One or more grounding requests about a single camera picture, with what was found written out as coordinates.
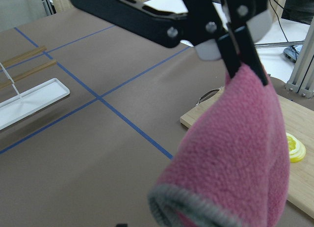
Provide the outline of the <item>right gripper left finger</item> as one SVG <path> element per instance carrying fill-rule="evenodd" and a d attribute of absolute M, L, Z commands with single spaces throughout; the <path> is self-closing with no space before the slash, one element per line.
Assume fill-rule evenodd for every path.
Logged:
<path fill-rule="evenodd" d="M 236 51 L 234 42 L 228 32 L 223 33 L 216 39 L 216 44 L 223 59 L 230 79 L 232 79 L 241 66 L 238 53 Z"/>

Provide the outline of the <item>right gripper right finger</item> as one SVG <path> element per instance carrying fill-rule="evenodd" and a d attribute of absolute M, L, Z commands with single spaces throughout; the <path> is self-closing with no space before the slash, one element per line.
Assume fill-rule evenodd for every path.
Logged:
<path fill-rule="evenodd" d="M 242 62 L 251 68 L 263 86 L 268 85 L 267 74 L 262 66 L 248 27 L 237 28 L 234 30 L 234 35 Z"/>

